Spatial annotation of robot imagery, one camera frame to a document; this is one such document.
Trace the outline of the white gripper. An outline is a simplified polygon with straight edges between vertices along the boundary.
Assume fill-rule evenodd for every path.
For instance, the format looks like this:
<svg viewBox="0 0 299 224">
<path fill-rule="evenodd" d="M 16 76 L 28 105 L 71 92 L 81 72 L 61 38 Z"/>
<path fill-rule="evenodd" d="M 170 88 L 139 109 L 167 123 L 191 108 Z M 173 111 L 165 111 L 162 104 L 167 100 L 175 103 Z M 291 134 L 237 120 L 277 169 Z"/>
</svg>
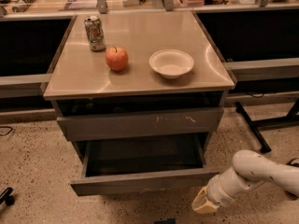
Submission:
<svg viewBox="0 0 299 224">
<path fill-rule="evenodd" d="M 249 180 L 239 175 L 233 167 L 212 177 L 192 201 L 192 210 L 198 214 L 211 214 L 220 207 L 231 205 L 242 193 L 257 189 L 263 181 Z"/>
</svg>

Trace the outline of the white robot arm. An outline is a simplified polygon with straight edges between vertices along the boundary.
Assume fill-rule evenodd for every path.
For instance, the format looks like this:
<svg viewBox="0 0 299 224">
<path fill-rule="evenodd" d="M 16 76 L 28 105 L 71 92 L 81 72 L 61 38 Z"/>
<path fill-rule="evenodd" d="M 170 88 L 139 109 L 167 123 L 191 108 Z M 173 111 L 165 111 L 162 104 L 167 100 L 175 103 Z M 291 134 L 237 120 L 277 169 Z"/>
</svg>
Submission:
<svg viewBox="0 0 299 224">
<path fill-rule="evenodd" d="M 232 159 L 232 166 L 212 177 L 202 187 L 192 202 L 198 214 L 215 213 L 227 207 L 238 194 L 252 191 L 270 182 L 283 188 L 292 199 L 299 198 L 299 158 L 286 164 L 270 161 L 262 154 L 251 150 L 240 150 Z"/>
</svg>

